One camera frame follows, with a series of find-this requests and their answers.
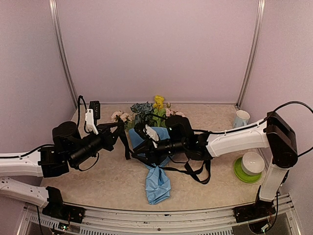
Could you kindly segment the yellow fake flower stem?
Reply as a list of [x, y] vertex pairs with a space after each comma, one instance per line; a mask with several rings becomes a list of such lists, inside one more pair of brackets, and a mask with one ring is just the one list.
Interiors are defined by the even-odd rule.
[[155, 124], [157, 127], [164, 127], [164, 121], [166, 118], [166, 110], [164, 108], [164, 97], [160, 95], [156, 95], [154, 97], [155, 103], [153, 105], [154, 111], [153, 114], [153, 120], [155, 121]]

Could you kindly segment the blue wrapping paper sheet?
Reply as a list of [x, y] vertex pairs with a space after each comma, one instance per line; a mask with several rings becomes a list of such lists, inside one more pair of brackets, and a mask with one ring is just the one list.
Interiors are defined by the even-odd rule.
[[[166, 128], [152, 127], [158, 134], [160, 140], [169, 139], [169, 134]], [[133, 148], [137, 147], [143, 142], [143, 138], [135, 132], [134, 129], [129, 130], [129, 137]], [[161, 167], [165, 167], [170, 159], [167, 157], [162, 163]], [[171, 183], [165, 171], [159, 166], [150, 167], [145, 165], [149, 170], [146, 176], [146, 197], [150, 205], [156, 205], [170, 197]]]

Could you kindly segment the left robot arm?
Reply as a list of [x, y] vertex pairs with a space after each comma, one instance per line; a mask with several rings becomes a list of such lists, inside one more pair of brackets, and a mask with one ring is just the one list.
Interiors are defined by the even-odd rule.
[[59, 177], [70, 168], [82, 171], [80, 165], [90, 157], [99, 158], [99, 151], [113, 151], [117, 139], [125, 146], [125, 157], [130, 158], [129, 145], [122, 121], [99, 124], [95, 132], [81, 137], [73, 121], [66, 121], [52, 130], [53, 143], [41, 145], [29, 152], [1, 154], [0, 193], [38, 206], [44, 215], [67, 222], [82, 223], [85, 209], [63, 202], [59, 189], [35, 187], [11, 180], [11, 176]]

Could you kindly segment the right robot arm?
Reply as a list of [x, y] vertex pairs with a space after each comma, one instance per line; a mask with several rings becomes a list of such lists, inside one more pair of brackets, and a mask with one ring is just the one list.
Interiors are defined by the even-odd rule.
[[277, 113], [269, 112], [258, 122], [217, 133], [193, 129], [189, 119], [182, 116], [167, 118], [165, 126], [169, 138], [160, 140], [145, 123], [136, 124], [134, 130], [144, 141], [133, 149], [132, 157], [146, 165], [157, 166], [168, 156], [184, 153], [190, 160], [202, 161], [202, 166], [210, 170], [214, 157], [253, 148], [270, 148], [272, 162], [255, 202], [237, 206], [233, 211], [238, 223], [278, 211], [274, 199], [289, 169], [297, 163], [298, 153], [295, 132]]

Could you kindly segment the blue fake rose bunch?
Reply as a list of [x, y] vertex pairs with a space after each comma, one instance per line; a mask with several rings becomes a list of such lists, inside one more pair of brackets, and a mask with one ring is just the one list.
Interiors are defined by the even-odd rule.
[[146, 123], [149, 126], [152, 126], [153, 119], [150, 114], [154, 112], [154, 107], [152, 103], [136, 103], [130, 107], [130, 110], [135, 114], [134, 124]]

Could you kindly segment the pink fake rose bunch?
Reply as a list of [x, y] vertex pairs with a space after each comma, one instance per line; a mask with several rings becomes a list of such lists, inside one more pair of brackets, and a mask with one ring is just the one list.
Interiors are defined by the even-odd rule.
[[182, 112], [172, 110], [170, 103], [166, 103], [165, 115], [166, 115], [166, 117], [170, 117], [170, 116], [182, 116], [182, 117], [185, 117], [185, 115]]

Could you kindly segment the light blue ceramic mug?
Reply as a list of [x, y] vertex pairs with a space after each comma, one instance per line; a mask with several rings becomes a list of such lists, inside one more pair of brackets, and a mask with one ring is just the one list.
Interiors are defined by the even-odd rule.
[[237, 110], [236, 116], [233, 122], [233, 128], [246, 126], [249, 122], [250, 114], [243, 110]]

